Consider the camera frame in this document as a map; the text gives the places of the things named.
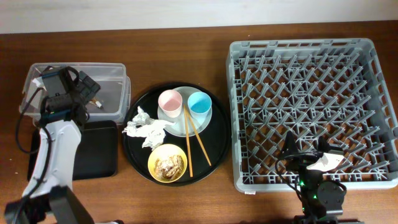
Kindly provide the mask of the black rectangular tray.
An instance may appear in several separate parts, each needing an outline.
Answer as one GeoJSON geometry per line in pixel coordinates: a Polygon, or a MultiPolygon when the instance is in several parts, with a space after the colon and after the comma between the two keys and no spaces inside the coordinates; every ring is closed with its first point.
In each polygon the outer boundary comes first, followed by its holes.
{"type": "Polygon", "coordinates": [[[75,156],[73,180],[111,177],[118,172],[118,127],[114,121],[85,124],[75,156]]]}

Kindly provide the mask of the clear plastic waste bin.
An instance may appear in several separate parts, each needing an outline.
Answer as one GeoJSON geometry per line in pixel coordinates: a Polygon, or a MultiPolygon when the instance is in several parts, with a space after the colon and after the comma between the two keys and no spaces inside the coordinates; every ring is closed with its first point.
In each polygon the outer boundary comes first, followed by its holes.
{"type": "Polygon", "coordinates": [[[48,67],[66,67],[71,66],[78,71],[85,72],[101,89],[95,95],[95,99],[102,105],[103,109],[88,103],[87,111],[90,114],[90,122],[96,121],[114,121],[121,124],[124,121],[126,113],[131,102],[131,82],[126,74],[126,68],[121,63],[103,63],[103,62],[47,62],[35,63],[30,66],[22,93],[24,97],[19,106],[22,111],[26,103],[31,98],[37,87],[31,81],[40,76],[48,67]]]}

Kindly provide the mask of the brown snack wrapper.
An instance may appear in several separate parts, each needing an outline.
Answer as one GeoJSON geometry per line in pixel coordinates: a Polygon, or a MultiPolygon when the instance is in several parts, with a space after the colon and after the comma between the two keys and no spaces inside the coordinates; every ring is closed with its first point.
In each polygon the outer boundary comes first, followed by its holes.
{"type": "Polygon", "coordinates": [[[98,100],[96,100],[96,99],[92,99],[91,101],[90,101],[90,103],[91,104],[93,104],[93,105],[95,105],[97,108],[99,108],[99,109],[103,109],[103,105],[98,101],[98,100]]]}

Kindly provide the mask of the pale green plate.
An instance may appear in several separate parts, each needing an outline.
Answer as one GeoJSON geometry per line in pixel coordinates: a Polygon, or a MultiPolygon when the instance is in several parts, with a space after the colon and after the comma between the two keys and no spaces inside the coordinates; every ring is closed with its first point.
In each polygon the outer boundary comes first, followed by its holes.
{"type": "MultiPolygon", "coordinates": [[[[201,92],[201,90],[194,88],[194,87],[190,87],[190,86],[179,86],[179,87],[174,88],[174,90],[181,94],[184,104],[187,104],[188,97],[191,94],[193,94],[195,92],[201,92]]],[[[209,125],[209,123],[211,121],[212,113],[213,113],[212,109],[210,109],[208,114],[205,117],[198,118],[198,119],[194,118],[193,115],[191,114],[191,118],[192,118],[192,121],[197,130],[197,133],[201,133],[202,131],[204,131],[207,128],[207,126],[209,125]]],[[[157,115],[158,115],[158,119],[162,119],[162,120],[166,120],[166,121],[174,123],[173,126],[166,125],[164,128],[165,131],[167,131],[169,134],[174,135],[176,137],[183,137],[183,138],[186,136],[185,119],[184,119],[183,110],[181,111],[181,113],[179,114],[178,117],[170,118],[164,113],[164,111],[161,109],[161,107],[158,107],[157,115]]]]}

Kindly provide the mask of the yellow bowl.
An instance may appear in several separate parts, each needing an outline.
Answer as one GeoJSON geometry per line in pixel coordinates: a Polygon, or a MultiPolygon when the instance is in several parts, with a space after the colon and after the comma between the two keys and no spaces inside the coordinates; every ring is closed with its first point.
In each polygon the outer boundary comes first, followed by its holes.
{"type": "Polygon", "coordinates": [[[149,172],[150,172],[150,175],[151,175],[155,180],[157,180],[157,181],[159,181],[159,182],[161,182],[161,183],[169,184],[169,183],[172,183],[172,182],[177,181],[178,179],[180,179],[180,178],[184,175],[184,173],[185,173],[185,171],[186,171],[186,169],[187,169],[187,166],[188,166],[187,155],[186,155],[186,153],[185,153],[180,147],[178,147],[178,146],[176,146],[176,145],[173,145],[173,144],[163,144],[163,145],[161,145],[161,146],[155,148],[155,149],[151,152],[151,154],[150,154],[150,156],[149,156],[149,158],[148,158],[148,161],[147,161],[147,166],[148,166],[148,170],[149,170],[149,172]],[[182,174],[180,177],[178,177],[177,179],[171,180],[171,181],[158,178],[158,177],[156,176],[155,172],[154,172],[155,161],[156,161],[157,159],[161,159],[161,158],[165,158],[165,157],[169,157],[169,156],[173,156],[173,155],[180,155],[180,156],[182,156],[182,159],[183,159],[183,162],[184,162],[183,174],[182,174]]]}

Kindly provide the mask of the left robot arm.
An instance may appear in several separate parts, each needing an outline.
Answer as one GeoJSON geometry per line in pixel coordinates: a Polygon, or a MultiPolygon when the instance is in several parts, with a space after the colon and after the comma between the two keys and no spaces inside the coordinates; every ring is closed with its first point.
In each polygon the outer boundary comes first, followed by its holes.
{"type": "Polygon", "coordinates": [[[7,223],[38,223],[46,214],[58,223],[93,223],[72,191],[75,155],[90,115],[86,104],[100,86],[72,67],[47,67],[40,77],[47,96],[40,104],[40,146],[22,198],[6,205],[7,223]]]}

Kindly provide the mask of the pink plastic cup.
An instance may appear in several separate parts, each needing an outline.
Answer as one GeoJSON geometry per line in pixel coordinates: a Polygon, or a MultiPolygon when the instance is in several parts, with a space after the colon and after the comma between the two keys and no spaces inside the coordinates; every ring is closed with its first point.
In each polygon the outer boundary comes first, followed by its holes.
{"type": "Polygon", "coordinates": [[[182,96],[176,90],[165,90],[158,98],[159,107],[170,118],[179,116],[182,110],[182,103],[182,96]]]}

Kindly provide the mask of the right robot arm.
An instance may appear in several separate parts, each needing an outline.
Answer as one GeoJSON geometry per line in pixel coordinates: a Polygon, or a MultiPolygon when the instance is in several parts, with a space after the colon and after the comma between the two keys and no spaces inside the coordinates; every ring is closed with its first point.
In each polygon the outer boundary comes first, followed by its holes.
{"type": "Polygon", "coordinates": [[[302,203],[303,215],[294,216],[294,223],[340,223],[338,216],[343,214],[347,188],[335,180],[325,180],[323,174],[337,168],[343,158],[342,148],[327,143],[323,137],[318,138],[314,151],[300,152],[293,133],[287,131],[274,167],[302,203]],[[281,161],[286,162],[287,171],[298,173],[293,184],[285,180],[278,169],[281,161]]]}

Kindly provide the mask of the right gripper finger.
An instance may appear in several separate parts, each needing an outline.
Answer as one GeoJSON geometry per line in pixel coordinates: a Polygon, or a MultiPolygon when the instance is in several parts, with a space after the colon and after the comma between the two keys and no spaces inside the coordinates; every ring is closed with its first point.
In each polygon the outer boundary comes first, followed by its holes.
{"type": "Polygon", "coordinates": [[[329,152],[330,150],[331,150],[331,146],[327,143],[326,139],[323,136],[320,136],[318,138],[317,151],[329,152]]]}
{"type": "Polygon", "coordinates": [[[281,150],[282,156],[291,156],[299,153],[292,131],[288,131],[281,150]]]}

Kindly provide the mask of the grey dishwasher rack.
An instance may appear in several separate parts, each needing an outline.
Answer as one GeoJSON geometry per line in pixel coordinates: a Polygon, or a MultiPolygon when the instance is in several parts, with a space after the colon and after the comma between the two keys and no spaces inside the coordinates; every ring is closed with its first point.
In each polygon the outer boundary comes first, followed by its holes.
{"type": "Polygon", "coordinates": [[[314,150],[319,137],[342,148],[326,180],[351,190],[397,186],[397,117],[371,40],[236,41],[226,79],[238,191],[290,190],[296,175],[278,160],[287,132],[299,151],[314,150]]]}

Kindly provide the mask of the food scraps and rice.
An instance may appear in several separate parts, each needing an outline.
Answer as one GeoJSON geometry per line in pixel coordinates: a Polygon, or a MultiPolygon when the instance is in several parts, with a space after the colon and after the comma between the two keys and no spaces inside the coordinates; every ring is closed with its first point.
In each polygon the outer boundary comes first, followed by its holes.
{"type": "Polygon", "coordinates": [[[154,172],[160,179],[175,180],[183,174],[184,162],[182,156],[173,155],[155,161],[154,172]]]}

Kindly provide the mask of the wooden chopstick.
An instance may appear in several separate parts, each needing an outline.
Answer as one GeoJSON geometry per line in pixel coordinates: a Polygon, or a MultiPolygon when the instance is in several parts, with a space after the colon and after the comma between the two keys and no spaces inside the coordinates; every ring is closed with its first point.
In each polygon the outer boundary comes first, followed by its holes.
{"type": "Polygon", "coordinates": [[[184,104],[182,105],[182,107],[183,107],[183,115],[184,115],[184,123],[185,123],[185,137],[186,137],[187,152],[188,152],[189,174],[190,174],[190,177],[193,177],[192,157],[191,157],[191,150],[190,150],[190,136],[188,133],[187,109],[184,104]]]}
{"type": "Polygon", "coordinates": [[[195,133],[195,136],[197,137],[197,140],[198,140],[199,145],[200,145],[200,147],[201,147],[201,149],[202,149],[202,151],[203,151],[203,154],[204,154],[204,156],[205,156],[205,158],[206,158],[206,160],[207,160],[209,166],[211,166],[210,158],[208,157],[207,151],[206,151],[206,149],[205,149],[205,147],[204,147],[204,145],[203,145],[203,143],[202,143],[202,140],[201,140],[201,138],[200,138],[200,136],[199,136],[199,134],[198,134],[198,132],[197,132],[197,129],[196,129],[196,127],[195,127],[195,125],[194,125],[194,123],[193,123],[193,120],[192,120],[192,118],[191,118],[191,116],[190,116],[190,113],[188,112],[188,110],[187,110],[187,108],[186,108],[185,105],[183,106],[183,108],[184,108],[185,115],[186,115],[186,117],[188,118],[188,120],[189,120],[189,122],[190,122],[190,124],[191,124],[191,126],[192,126],[192,128],[193,128],[193,131],[194,131],[194,133],[195,133]]]}

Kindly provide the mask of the white napkin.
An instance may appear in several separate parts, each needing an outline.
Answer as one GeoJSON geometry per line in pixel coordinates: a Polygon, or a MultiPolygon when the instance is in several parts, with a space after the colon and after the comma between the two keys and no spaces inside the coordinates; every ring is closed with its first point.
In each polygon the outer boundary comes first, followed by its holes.
{"type": "Polygon", "coordinates": [[[175,123],[151,118],[140,106],[137,107],[137,114],[122,130],[129,137],[144,138],[142,148],[150,147],[152,150],[164,143],[166,136],[164,129],[173,126],[175,123]]]}

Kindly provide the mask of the round black serving tray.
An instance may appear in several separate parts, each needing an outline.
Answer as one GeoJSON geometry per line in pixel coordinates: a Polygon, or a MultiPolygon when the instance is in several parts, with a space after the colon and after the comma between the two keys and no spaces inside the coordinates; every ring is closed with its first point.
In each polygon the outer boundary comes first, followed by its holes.
{"type": "MultiPolygon", "coordinates": [[[[157,85],[144,93],[128,110],[124,119],[123,126],[137,114],[137,108],[141,107],[152,118],[157,118],[157,112],[154,104],[157,103],[159,95],[169,89],[189,86],[196,88],[208,94],[212,100],[212,115],[209,125],[199,132],[201,141],[206,149],[211,165],[208,164],[203,151],[195,136],[190,137],[190,149],[192,153],[193,176],[190,177],[189,171],[186,171],[175,182],[169,183],[169,186],[179,187],[193,184],[209,176],[223,162],[228,151],[231,149],[231,124],[227,110],[221,101],[207,89],[191,83],[177,82],[157,85]]],[[[155,180],[148,169],[148,160],[151,154],[151,148],[142,147],[144,138],[130,137],[126,133],[122,134],[122,144],[124,153],[130,164],[137,172],[146,179],[161,184],[155,180]]]]}

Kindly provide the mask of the blue plastic cup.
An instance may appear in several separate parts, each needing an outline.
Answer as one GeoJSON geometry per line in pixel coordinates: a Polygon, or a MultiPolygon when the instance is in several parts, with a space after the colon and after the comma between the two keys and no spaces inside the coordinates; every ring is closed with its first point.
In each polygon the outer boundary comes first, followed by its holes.
{"type": "Polygon", "coordinates": [[[205,119],[212,106],[210,96],[202,91],[192,93],[187,103],[190,114],[195,119],[205,119]]]}

